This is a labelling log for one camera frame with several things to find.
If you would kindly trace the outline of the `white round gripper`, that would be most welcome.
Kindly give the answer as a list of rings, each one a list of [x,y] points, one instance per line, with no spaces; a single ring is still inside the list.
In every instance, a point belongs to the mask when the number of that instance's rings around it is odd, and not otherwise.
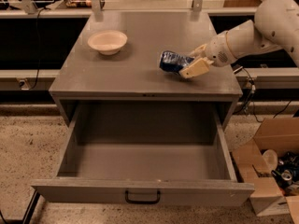
[[[223,67],[231,65],[236,61],[236,57],[230,51],[227,31],[224,31],[211,38],[206,44],[203,44],[189,53],[190,57],[197,58],[189,65],[179,71],[184,78],[201,76],[209,71],[210,65]]]

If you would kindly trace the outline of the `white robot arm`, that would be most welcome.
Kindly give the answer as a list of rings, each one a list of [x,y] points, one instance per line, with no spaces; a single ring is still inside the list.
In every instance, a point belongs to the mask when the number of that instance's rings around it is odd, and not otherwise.
[[[266,0],[254,21],[213,36],[190,53],[193,61],[178,73],[184,78],[207,73],[211,65],[223,67],[240,58],[284,49],[299,66],[299,6],[293,0]]]

